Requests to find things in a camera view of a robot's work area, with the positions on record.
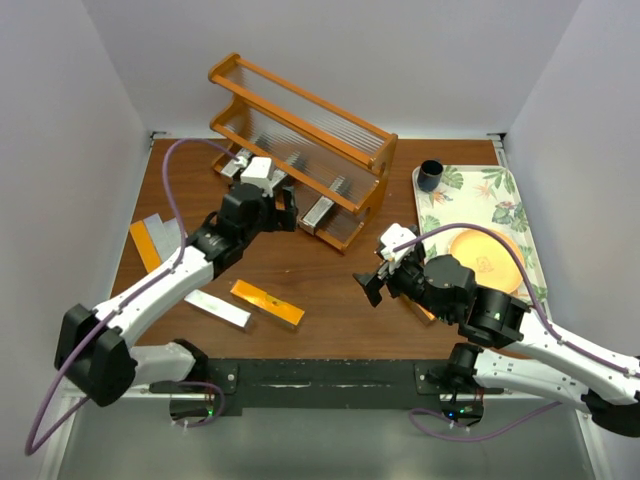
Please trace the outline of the chrome silver toothpaste box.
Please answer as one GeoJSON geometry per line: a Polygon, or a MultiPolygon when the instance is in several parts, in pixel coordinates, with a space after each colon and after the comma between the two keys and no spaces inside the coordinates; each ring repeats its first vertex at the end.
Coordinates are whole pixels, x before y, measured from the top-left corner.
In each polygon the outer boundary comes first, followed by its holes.
{"type": "Polygon", "coordinates": [[[326,196],[319,198],[299,220],[299,226],[307,233],[314,235],[321,223],[329,215],[335,202],[326,196]]]}

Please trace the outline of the black toothpaste box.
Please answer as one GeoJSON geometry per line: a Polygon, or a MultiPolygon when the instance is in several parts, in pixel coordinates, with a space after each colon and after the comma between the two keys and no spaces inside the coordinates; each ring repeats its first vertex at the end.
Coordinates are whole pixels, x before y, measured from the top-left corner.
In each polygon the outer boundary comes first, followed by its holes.
{"type": "Polygon", "coordinates": [[[275,169],[270,182],[271,188],[273,190],[280,188],[288,180],[288,178],[289,176],[286,172],[281,169],[275,169]]]}

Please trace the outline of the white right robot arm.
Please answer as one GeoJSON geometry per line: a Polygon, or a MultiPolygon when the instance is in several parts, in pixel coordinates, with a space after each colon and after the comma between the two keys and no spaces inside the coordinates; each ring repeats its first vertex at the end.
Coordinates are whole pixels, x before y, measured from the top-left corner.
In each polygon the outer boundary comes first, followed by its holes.
{"type": "Polygon", "coordinates": [[[387,288],[457,326],[464,342],[453,347],[445,366],[426,375],[441,389],[528,393],[570,405],[609,432],[638,437],[638,358],[546,328],[525,302],[478,285],[474,272],[450,255],[426,260],[409,253],[353,277],[372,306],[387,288]]]}

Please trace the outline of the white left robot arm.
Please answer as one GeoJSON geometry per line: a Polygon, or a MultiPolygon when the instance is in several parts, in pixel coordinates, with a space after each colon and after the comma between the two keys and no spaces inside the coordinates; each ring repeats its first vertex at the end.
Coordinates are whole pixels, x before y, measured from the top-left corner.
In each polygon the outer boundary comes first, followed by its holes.
{"type": "Polygon", "coordinates": [[[120,295],[91,309],[76,305],[62,321],[54,366],[100,407],[132,386],[156,382],[200,385],[208,358],[193,344],[174,340],[139,347],[153,323],[189,293],[216,279],[242,259],[261,232],[296,228],[295,189],[274,195],[253,184],[235,183],[219,210],[211,212],[171,257],[120,295]]]}

